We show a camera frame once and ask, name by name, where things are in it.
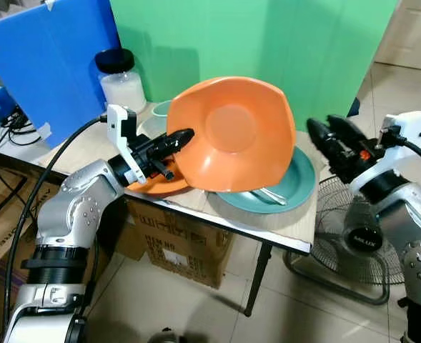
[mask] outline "orange plate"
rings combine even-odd
[[[133,192],[147,193],[147,194],[170,194],[182,189],[189,187],[188,183],[185,181],[182,173],[177,167],[177,164],[170,159],[167,161],[167,168],[171,170],[175,178],[171,181],[167,181],[164,176],[158,174],[153,179],[148,178],[146,184],[140,184],[139,182],[134,182],[127,188]]]
[[[175,161],[190,186],[214,192],[278,184],[296,139],[283,92],[248,77],[206,80],[175,97],[167,133],[186,128],[195,135]]]

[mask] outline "teal plate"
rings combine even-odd
[[[284,196],[288,203],[278,205],[260,191],[240,193],[217,193],[228,204],[256,213],[279,213],[298,207],[309,199],[315,187],[315,170],[312,162],[301,149],[294,148],[293,158],[289,168],[279,184],[267,188]]]

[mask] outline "green backdrop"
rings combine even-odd
[[[397,0],[111,0],[147,99],[215,76],[283,89],[298,129],[345,115]]]

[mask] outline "blue board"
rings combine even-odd
[[[0,78],[54,147],[105,110],[94,55],[118,46],[109,0],[56,0],[0,20]]]

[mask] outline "fan base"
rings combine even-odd
[[[293,263],[292,263],[292,252],[285,252],[283,255],[283,262],[285,264],[285,266],[287,266],[287,268],[297,274],[300,275],[301,277],[304,277],[310,281],[313,281],[315,283],[318,283],[330,290],[332,290],[333,292],[336,293],[340,293],[346,297],[349,298],[353,298],[356,300],[359,300],[361,302],[365,302],[371,305],[383,305],[386,304],[390,298],[390,284],[387,282],[383,282],[381,284],[382,287],[382,294],[380,295],[380,297],[377,298],[372,298],[372,297],[367,297],[366,295],[363,295],[361,293],[358,293],[354,290],[345,288],[339,284],[335,284],[334,282],[331,282],[330,280],[318,277],[316,275],[311,275],[306,273],[305,271],[302,271],[298,268],[296,268]]]

